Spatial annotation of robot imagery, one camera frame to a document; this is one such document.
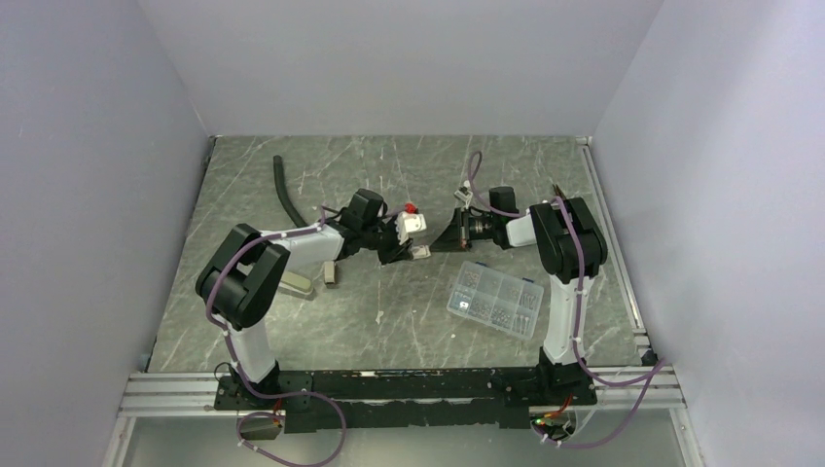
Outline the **white staple box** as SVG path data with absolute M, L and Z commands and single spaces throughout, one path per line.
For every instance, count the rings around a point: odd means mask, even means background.
M 416 245 L 411 248 L 412 259 L 414 261 L 431 257 L 430 248 L 427 245 Z

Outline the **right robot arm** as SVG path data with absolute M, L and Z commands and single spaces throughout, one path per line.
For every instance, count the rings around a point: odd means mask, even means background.
M 504 250 L 537 247 L 551 285 L 549 327 L 542 351 L 551 364 L 579 367 L 588 374 L 582 331 L 588 295 L 607 261 L 608 248 L 587 203 L 557 192 L 554 200 L 533 204 L 522 213 L 512 187 L 491 188 L 483 209 L 465 205 L 453 210 L 448 226 L 430 250 L 463 252 L 485 240 Z

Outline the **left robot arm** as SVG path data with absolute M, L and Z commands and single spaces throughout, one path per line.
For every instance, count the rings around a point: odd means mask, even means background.
M 363 250 L 383 265 L 413 261 L 415 234 L 427 229 L 416 207 L 389 212 L 381 195 L 358 190 L 341 209 L 323 210 L 305 227 L 259 231 L 234 226 L 197 277 L 195 290 L 207 320 L 219 328 L 240 375 L 240 396 L 256 409 L 278 395 L 279 364 L 265 318 L 284 274 L 307 265 L 337 262 Z

